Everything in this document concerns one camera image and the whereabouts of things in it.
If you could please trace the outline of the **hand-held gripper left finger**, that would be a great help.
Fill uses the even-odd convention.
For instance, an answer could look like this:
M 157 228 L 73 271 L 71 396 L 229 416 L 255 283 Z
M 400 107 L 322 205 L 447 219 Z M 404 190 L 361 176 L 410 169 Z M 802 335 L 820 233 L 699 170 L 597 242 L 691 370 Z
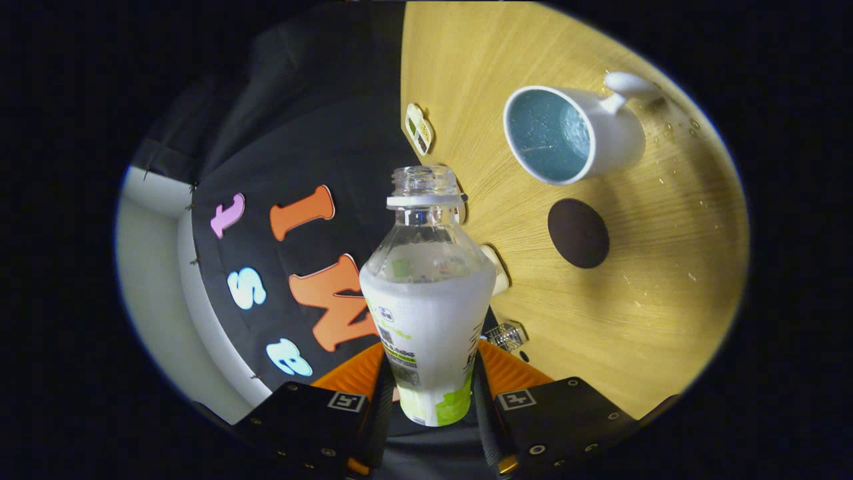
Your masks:
M 376 343 L 311 385 L 284 383 L 233 431 L 287 477 L 370 477 L 382 463 L 394 388 Z

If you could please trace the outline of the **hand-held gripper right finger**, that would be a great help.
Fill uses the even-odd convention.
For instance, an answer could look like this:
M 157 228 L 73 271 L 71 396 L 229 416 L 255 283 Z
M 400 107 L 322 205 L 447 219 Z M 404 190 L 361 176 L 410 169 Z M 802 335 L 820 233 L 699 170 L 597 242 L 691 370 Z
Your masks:
M 551 379 L 488 341 L 478 342 L 472 394 L 497 476 L 566 476 L 636 427 L 584 379 Z

